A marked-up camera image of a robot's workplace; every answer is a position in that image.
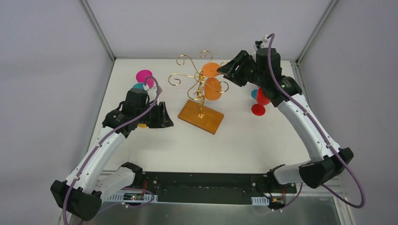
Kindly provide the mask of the orange wine glass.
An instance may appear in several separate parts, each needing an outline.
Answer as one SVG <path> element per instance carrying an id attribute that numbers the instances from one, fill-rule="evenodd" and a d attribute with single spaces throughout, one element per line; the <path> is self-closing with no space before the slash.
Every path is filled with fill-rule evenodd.
<path id="1" fill-rule="evenodd" d="M 221 85 L 216 76 L 220 73 L 217 69 L 220 66 L 217 63 L 209 62 L 202 67 L 202 74 L 206 79 L 204 86 L 205 98 L 210 101 L 218 100 L 221 97 Z"/>

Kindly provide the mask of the blue wine glass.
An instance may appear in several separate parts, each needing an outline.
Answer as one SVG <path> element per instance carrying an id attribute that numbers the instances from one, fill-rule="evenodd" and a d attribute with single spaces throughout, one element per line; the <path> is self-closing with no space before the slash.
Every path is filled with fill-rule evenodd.
<path id="1" fill-rule="evenodd" d="M 258 93 L 258 89 L 253 89 L 251 91 L 251 97 L 256 100 L 257 99 L 257 93 Z"/>

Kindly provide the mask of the gold rack with wooden base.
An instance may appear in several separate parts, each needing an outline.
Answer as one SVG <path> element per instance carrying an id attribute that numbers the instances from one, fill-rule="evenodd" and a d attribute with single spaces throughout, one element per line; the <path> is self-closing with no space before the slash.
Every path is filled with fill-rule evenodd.
<path id="1" fill-rule="evenodd" d="M 210 56 L 207 63 L 213 62 L 214 55 L 210 51 L 202 50 L 199 53 L 199 57 L 201 59 L 204 59 L 207 56 Z M 179 66 L 184 66 L 186 60 L 190 61 L 191 65 L 193 66 L 194 73 L 192 75 L 173 73 L 168 77 L 168 83 L 172 86 L 179 86 L 181 84 L 182 81 L 180 77 L 191 78 L 194 81 L 194 84 L 186 92 L 188 100 L 181 109 L 177 117 L 184 122 L 187 122 L 197 128 L 200 128 L 214 135 L 224 118 L 224 114 L 205 106 L 205 103 L 210 100 L 207 100 L 204 94 L 204 86 L 207 78 L 205 78 L 202 74 L 202 67 L 207 63 L 205 63 L 199 69 L 196 66 L 191 56 L 187 54 L 182 54 L 177 57 L 176 64 Z M 219 66 L 222 66 L 226 64 L 226 62 L 217 63 L 217 64 Z M 219 80 L 219 82 L 221 85 L 221 94 L 227 92 L 229 90 L 229 84 L 221 80 Z"/>

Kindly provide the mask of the teal wine glass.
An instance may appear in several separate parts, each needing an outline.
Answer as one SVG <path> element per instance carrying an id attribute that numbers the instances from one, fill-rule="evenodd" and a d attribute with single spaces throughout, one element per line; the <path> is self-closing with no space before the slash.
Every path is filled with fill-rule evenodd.
<path id="1" fill-rule="evenodd" d="M 135 89 L 140 89 L 140 90 L 148 90 L 148 86 L 142 82 L 138 82 L 138 83 L 134 84 L 132 87 Z"/>

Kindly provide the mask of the red wine glass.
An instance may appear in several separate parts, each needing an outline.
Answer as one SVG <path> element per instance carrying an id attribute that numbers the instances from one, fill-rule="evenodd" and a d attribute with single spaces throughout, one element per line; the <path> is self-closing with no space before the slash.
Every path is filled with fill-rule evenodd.
<path id="1" fill-rule="evenodd" d="M 256 116 L 262 116 L 266 113 L 265 106 L 270 103 L 270 100 L 264 96 L 261 88 L 257 89 L 258 93 L 257 93 L 256 103 L 251 107 L 251 111 Z"/>

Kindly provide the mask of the pink wine glass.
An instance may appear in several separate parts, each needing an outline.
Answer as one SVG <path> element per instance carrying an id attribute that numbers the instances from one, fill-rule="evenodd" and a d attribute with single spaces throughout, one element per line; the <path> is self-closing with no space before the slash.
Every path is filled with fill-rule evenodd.
<path id="1" fill-rule="evenodd" d="M 144 69 L 144 70 L 140 70 L 139 72 L 137 72 L 136 74 L 136 80 L 138 83 L 144 83 L 145 85 L 147 85 L 149 88 L 152 88 L 154 86 L 154 80 L 153 79 L 148 79 L 147 81 L 146 78 L 153 76 L 152 72 L 150 70 Z"/>

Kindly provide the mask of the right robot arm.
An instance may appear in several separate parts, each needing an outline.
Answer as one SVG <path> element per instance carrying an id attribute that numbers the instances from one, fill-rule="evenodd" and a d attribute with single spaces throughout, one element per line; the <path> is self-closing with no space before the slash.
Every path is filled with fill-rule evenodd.
<path id="1" fill-rule="evenodd" d="M 217 72 L 240 87 L 247 83 L 259 86 L 261 94 L 287 118 L 307 149 L 308 162 L 281 165 L 270 171 L 266 180 L 270 191 L 278 192 L 293 182 L 318 188 L 339 175 L 344 164 L 353 159 L 353 151 L 336 143 L 311 114 L 297 82 L 282 74 L 281 56 L 275 48 L 260 48 L 254 55 L 241 50 Z"/>

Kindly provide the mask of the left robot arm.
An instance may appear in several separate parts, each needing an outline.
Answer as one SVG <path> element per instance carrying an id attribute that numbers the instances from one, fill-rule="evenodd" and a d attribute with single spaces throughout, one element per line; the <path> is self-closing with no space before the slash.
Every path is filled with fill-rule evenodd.
<path id="1" fill-rule="evenodd" d="M 128 90 L 125 100 L 106 114 L 99 135 L 76 168 L 65 180 L 53 182 L 50 190 L 62 209 L 64 224 L 68 224 L 68 213 L 89 221 L 102 203 L 119 190 L 143 187 L 143 169 L 131 162 L 123 163 L 103 179 L 99 177 L 114 152 L 140 124 L 155 129 L 174 125 L 165 102 L 158 101 L 160 93 L 159 86 Z"/>

